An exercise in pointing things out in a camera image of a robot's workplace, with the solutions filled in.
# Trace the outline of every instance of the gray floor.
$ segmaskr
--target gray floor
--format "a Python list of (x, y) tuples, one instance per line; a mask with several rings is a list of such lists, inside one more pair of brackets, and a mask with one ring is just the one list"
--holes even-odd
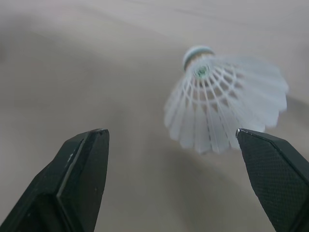
[(104, 127), (110, 159), (97, 232), (273, 232), (239, 152), (182, 150), (163, 125), (188, 47), (262, 56), (282, 68), (291, 87), (288, 111), (268, 132), (309, 159), (309, 3), (280, 1), (282, 10), (270, 5), (260, 17), (266, 2), (5, 5), (0, 221), (66, 139)]

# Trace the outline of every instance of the white shuttlecock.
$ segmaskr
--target white shuttlecock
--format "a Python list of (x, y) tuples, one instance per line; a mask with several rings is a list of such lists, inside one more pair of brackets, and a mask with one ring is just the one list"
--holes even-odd
[(238, 128), (264, 132), (286, 110), (279, 69), (251, 57), (218, 57), (205, 46), (183, 58), (184, 77), (165, 105), (165, 126), (183, 148), (221, 153), (239, 148)]

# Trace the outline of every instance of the shuttlecock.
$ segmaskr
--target shuttlecock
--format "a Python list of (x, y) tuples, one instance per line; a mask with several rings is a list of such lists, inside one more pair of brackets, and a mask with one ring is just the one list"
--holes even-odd
[(214, 55), (192, 47), (183, 58), (184, 77), (165, 105), (165, 126), (183, 148), (221, 153), (239, 148), (238, 128), (264, 132), (286, 110), (288, 85), (279, 69), (250, 57)]

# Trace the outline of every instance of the floor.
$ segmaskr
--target floor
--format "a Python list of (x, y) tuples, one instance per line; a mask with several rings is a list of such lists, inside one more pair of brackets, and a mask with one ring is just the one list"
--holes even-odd
[(268, 132), (309, 160), (307, 0), (11, 0), (0, 7), (0, 222), (65, 140), (111, 134), (96, 232), (274, 232), (241, 153), (170, 140), (163, 106), (195, 44), (264, 57), (290, 85)]

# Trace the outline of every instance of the shuttlecock cork base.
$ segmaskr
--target shuttlecock cork base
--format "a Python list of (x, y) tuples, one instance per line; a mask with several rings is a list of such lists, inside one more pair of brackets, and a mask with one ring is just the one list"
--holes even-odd
[(221, 153), (239, 148), (238, 128), (263, 132), (286, 109), (288, 86), (275, 66), (249, 57), (217, 57), (189, 49), (184, 77), (165, 105), (164, 123), (183, 148)]

